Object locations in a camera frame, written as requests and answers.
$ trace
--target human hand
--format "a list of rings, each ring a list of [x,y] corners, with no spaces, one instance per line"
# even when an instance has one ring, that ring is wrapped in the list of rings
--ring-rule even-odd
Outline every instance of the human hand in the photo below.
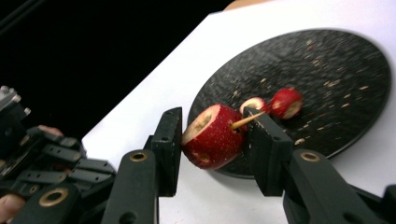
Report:
[[[47,133],[64,136],[64,134],[57,128],[45,125],[38,125],[38,128]],[[24,204],[25,200],[15,194],[8,194],[0,198],[0,223],[11,223],[12,218],[17,215]]]

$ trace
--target black plate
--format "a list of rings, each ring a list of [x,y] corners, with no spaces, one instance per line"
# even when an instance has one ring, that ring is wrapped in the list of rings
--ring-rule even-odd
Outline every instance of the black plate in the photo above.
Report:
[[[274,121],[297,144],[330,158],[350,147],[374,124],[390,91],[389,64],[360,35],[340,30],[304,30],[274,37],[236,55],[198,92],[188,124],[210,105],[232,108],[252,96],[268,102],[280,89],[304,96],[301,113]],[[218,169],[251,178],[243,155]]]

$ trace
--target white tabletop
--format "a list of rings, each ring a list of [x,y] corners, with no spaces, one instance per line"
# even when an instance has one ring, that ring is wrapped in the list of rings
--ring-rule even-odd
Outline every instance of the white tabletop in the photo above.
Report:
[[[275,0],[213,13],[83,138],[88,156],[118,167],[125,153],[145,145],[162,113],[174,107],[183,108],[184,130],[196,94],[232,57],[271,37],[311,28],[343,29],[368,38],[387,55],[393,72],[394,0]],[[374,127],[331,159],[348,183],[378,196],[396,183],[395,108],[392,91]],[[160,198],[160,223],[276,224],[287,220],[282,199],[263,197],[254,180],[200,170],[182,155],[177,195]]]

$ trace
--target red apple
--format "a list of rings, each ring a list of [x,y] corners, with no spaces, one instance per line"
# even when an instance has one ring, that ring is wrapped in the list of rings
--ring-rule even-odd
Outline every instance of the red apple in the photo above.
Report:
[[[183,153],[201,169],[219,169],[242,151],[245,132],[230,127],[241,118],[227,105],[210,106],[182,134]]]
[[[303,96],[294,88],[284,88],[274,95],[270,107],[274,116],[291,119],[303,107]]]
[[[267,114],[270,113],[270,108],[268,104],[264,101],[264,99],[258,96],[247,99],[244,103],[241,104],[241,106],[239,107],[239,112],[241,112],[241,114],[244,114],[245,106],[255,108]]]

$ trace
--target wooden skewer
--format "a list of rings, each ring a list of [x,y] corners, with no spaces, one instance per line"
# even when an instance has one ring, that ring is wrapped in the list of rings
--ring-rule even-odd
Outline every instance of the wooden skewer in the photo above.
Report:
[[[235,130],[237,128],[240,128],[241,126],[251,122],[252,120],[254,120],[255,118],[257,118],[258,116],[260,116],[263,113],[265,113],[265,112],[261,112],[261,113],[255,114],[255,115],[247,117],[245,119],[240,119],[237,122],[235,122],[232,125],[230,125],[230,129],[231,130]]]

